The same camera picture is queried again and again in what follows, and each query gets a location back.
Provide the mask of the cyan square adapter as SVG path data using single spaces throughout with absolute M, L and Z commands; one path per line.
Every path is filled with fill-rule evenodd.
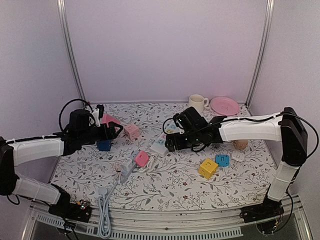
M 219 167 L 228 167 L 230 165 L 230 156 L 226 154 L 217 154 L 215 156 L 215 163 Z

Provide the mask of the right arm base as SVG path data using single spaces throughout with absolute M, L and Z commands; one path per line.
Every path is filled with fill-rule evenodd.
M 273 201 L 265 197 L 262 203 L 245 206 L 240 209 L 239 217 L 243 219 L 244 223 L 257 222 L 257 230 L 265 235 L 273 235 L 282 230 L 291 219 L 294 209 L 293 197 L 286 192 L 290 199 L 290 213 L 285 222 L 282 222 L 285 210 L 282 201 Z

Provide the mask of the pink triangular socket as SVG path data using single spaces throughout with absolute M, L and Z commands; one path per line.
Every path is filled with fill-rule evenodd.
M 118 124 L 118 125 L 121 124 L 121 122 L 120 122 L 118 119 L 112 117 L 112 116 L 109 115 L 109 114 L 104 114 L 104 115 L 102 116 L 102 118 L 101 118 L 101 123 L 102 123 L 102 124 L 107 124 L 108 127 L 109 127 L 110 123 L 115 123 L 115 124 Z

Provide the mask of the grey small power strip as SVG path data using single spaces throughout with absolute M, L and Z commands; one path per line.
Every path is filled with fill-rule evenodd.
M 135 163 L 135 161 L 134 160 L 132 160 L 132 167 L 131 167 L 131 170 L 130 171 L 128 171 L 128 172 L 123 172 L 122 170 L 121 170 L 121 164 L 120 164 L 120 172 L 119 172 L 119 177 L 118 177 L 118 183 L 119 184 L 123 184 L 126 180 L 127 180 L 127 178 L 130 176 L 130 174 L 133 172 L 133 170 L 136 168 L 136 166 L 137 166 L 137 164 Z

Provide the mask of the white phone charger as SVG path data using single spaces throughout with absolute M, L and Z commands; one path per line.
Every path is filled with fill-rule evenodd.
M 129 172 L 132 169 L 132 160 L 130 158 L 126 158 L 121 163 L 121 171 L 122 172 Z

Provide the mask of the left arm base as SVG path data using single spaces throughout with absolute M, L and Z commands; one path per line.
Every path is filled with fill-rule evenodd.
M 83 199 L 72 203 L 71 196 L 65 190 L 55 184 L 52 185 L 58 189 L 60 197 L 57 204 L 50 205 L 48 213 L 62 219 L 88 223 L 92 213 L 91 203 Z

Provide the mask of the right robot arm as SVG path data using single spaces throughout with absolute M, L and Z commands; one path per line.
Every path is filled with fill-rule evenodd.
M 169 152 L 184 149 L 206 148 L 211 144 L 222 144 L 237 140 L 265 140 L 282 144 L 282 157 L 267 193 L 266 200 L 259 206 L 262 218 L 269 218 L 278 210 L 280 202 L 293 182 L 294 177 L 306 160 L 308 133 L 304 124 L 308 121 L 298 116 L 293 108 L 281 112 L 249 117 L 215 116 L 206 121 L 194 107 L 189 107 L 172 118 L 183 133 L 166 135 L 165 147 Z

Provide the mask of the yellow square adapter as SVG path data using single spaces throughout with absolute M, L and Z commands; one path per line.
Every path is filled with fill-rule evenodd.
M 206 158 L 199 166 L 198 173 L 204 177 L 205 179 L 209 180 L 212 175 L 216 172 L 218 168 L 218 164 L 215 163 L 210 158 Z

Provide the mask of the white square adapter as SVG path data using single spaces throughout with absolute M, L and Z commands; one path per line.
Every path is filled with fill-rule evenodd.
M 243 162 L 245 160 L 245 154 L 239 151 L 233 151 L 231 158 L 237 162 Z

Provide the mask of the pink square charger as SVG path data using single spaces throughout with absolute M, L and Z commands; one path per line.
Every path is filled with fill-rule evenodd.
M 139 151 L 138 154 L 134 157 L 134 162 L 140 167 L 143 168 L 149 161 L 149 156 L 145 151 Z

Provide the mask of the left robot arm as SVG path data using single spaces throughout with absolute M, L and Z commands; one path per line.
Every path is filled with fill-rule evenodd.
M 54 205 L 63 216 L 74 213 L 70 195 L 49 183 L 18 175 L 15 167 L 35 160 L 69 156 L 82 146 L 114 140 L 123 130 L 116 122 L 101 123 L 103 114 L 77 109 L 70 113 L 69 123 L 60 132 L 19 140 L 0 139 L 0 194 L 19 195 Z

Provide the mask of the beige dragon cube adapter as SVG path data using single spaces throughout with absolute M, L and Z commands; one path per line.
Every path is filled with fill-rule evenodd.
M 237 150 L 245 149 L 248 146 L 248 143 L 249 143 L 249 141 L 244 140 L 244 139 L 233 141 L 233 145 L 234 145 L 235 149 L 237 149 Z

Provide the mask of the dark blue cube adapter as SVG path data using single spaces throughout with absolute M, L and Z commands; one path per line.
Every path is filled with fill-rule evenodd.
M 101 140 L 96 142 L 97 148 L 101 152 L 109 152 L 112 147 L 112 140 Z

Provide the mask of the pink cube socket adapter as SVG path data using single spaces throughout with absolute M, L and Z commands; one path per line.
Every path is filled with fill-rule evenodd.
M 137 139 L 140 136 L 139 128 L 134 123 L 125 125 L 124 132 L 131 141 Z

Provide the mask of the white power strip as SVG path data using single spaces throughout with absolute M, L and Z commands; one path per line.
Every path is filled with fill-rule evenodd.
M 166 123 L 164 132 L 162 132 L 154 143 L 150 146 L 150 154 L 164 158 L 169 150 L 165 147 L 167 134 L 181 133 L 182 130 L 174 122 Z

